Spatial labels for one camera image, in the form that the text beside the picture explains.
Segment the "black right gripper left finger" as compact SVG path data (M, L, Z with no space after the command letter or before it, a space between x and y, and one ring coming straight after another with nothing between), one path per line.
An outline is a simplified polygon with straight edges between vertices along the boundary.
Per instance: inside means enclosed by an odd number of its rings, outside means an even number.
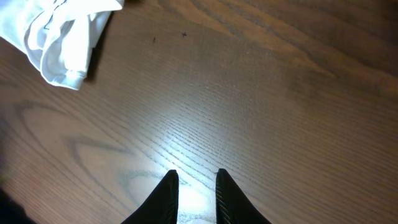
M179 179L169 170L144 203L121 224L176 224Z

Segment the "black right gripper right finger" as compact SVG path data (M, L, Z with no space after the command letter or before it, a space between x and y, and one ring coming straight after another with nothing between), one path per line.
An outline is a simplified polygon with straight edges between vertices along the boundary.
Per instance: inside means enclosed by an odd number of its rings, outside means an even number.
M217 224L271 224L249 201L226 169L216 175Z

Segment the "white printed t-shirt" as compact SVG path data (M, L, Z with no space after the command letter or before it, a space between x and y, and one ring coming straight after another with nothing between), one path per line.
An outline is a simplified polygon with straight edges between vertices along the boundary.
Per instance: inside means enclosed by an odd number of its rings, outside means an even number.
M124 0L1 0L1 38L27 55L43 79L79 90L91 54Z

